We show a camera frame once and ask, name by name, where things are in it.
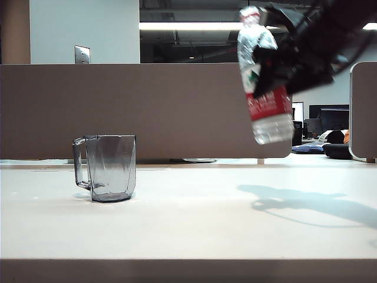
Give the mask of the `right gripper finger with screws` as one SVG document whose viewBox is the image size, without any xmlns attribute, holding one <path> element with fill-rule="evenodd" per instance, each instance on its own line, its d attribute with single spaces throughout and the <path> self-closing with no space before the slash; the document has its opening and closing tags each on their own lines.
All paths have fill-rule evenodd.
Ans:
<svg viewBox="0 0 377 283">
<path fill-rule="evenodd" d="M 274 50 L 256 47 L 253 56 L 260 64 L 259 79 L 254 90 L 255 98 L 285 86 L 295 75 L 295 55 L 289 48 Z"/>
</svg>

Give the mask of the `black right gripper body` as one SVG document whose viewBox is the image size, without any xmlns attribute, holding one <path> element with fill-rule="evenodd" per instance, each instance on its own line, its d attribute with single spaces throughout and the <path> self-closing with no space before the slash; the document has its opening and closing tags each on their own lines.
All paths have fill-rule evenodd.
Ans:
<svg viewBox="0 0 377 283">
<path fill-rule="evenodd" d="M 278 49 L 289 48 L 295 55 L 295 75 L 285 85 L 289 94 L 295 94 L 310 88 L 328 84 L 333 81 L 330 59 L 314 50 L 313 43 L 307 33 L 315 24 L 309 18 L 312 7 L 303 14 L 279 5 L 265 7 L 267 20 L 280 21 L 286 28 L 287 34 L 278 41 Z"/>
</svg>

